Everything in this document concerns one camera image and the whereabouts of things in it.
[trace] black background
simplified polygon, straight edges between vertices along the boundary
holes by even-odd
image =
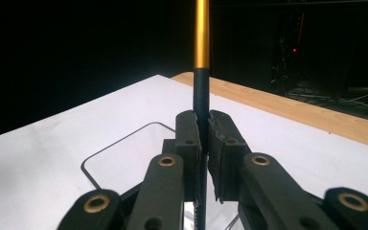
[[[194,7],[0,2],[0,134],[156,74],[192,71]]]

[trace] black outline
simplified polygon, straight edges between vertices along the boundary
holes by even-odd
[[[130,133],[130,134],[128,134],[126,137],[123,137],[122,139],[119,139],[118,141],[116,141],[116,142],[112,143],[111,145],[109,145],[109,146],[105,147],[104,149],[101,149],[100,151],[95,152],[94,154],[92,154],[92,155],[88,156],[84,161],[82,161],[80,168],[81,168],[82,172],[85,174],[85,176],[88,178],[88,180],[92,183],[92,185],[94,185],[95,189],[97,189],[97,190],[98,190],[98,189],[100,189],[101,187],[100,187],[100,185],[97,183],[97,181],[95,181],[94,177],[92,177],[92,175],[91,175],[91,174],[88,172],[88,170],[85,168],[85,162],[86,162],[87,160],[89,160],[90,158],[92,158],[93,156],[98,155],[98,154],[100,154],[101,152],[103,152],[104,150],[107,150],[107,149],[109,149],[110,147],[112,147],[112,146],[114,146],[114,145],[118,144],[119,142],[121,142],[121,141],[125,140],[127,137],[129,137],[129,136],[131,136],[131,135],[135,134],[136,132],[138,132],[138,131],[142,130],[143,128],[148,127],[148,126],[150,126],[150,125],[155,125],[155,124],[158,124],[158,125],[160,125],[160,126],[162,126],[162,127],[165,127],[166,129],[168,129],[168,130],[170,130],[170,131],[172,131],[172,132],[174,132],[174,133],[175,133],[175,130],[174,130],[174,129],[170,128],[169,126],[164,125],[163,123],[159,123],[159,122],[152,122],[152,123],[148,123],[147,125],[142,126],[142,127],[140,127],[139,129],[137,129],[137,130],[135,130],[135,131],[131,132],[131,133]]]

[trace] gold metal rod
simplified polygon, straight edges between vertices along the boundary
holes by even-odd
[[[196,0],[194,68],[210,67],[209,0]]]

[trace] cable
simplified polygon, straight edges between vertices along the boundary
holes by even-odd
[[[331,99],[331,97],[327,96],[320,96],[320,95],[310,95],[310,94],[289,94],[290,96],[299,96],[299,97],[306,97],[306,98],[319,98],[319,99]]]
[[[345,102],[354,102],[354,101],[357,101],[359,99],[367,98],[367,97],[368,97],[368,94],[367,95],[364,95],[364,96],[361,96],[361,97],[358,97],[358,98],[355,98],[355,99],[346,100]]]
[[[361,102],[356,102],[356,101],[354,101],[354,102],[342,102],[342,103],[353,103],[354,106],[357,106],[357,104],[360,104],[360,105],[363,105],[363,106],[368,107],[368,104],[367,103],[361,103]]]

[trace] dark background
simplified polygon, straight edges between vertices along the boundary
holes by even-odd
[[[193,1],[0,2],[0,134],[193,69]]]
[[[0,134],[156,74],[193,71],[195,2],[0,2]],[[308,12],[301,43],[301,12],[212,8],[211,18],[216,78],[282,96],[301,78],[332,98],[368,87],[368,12]]]

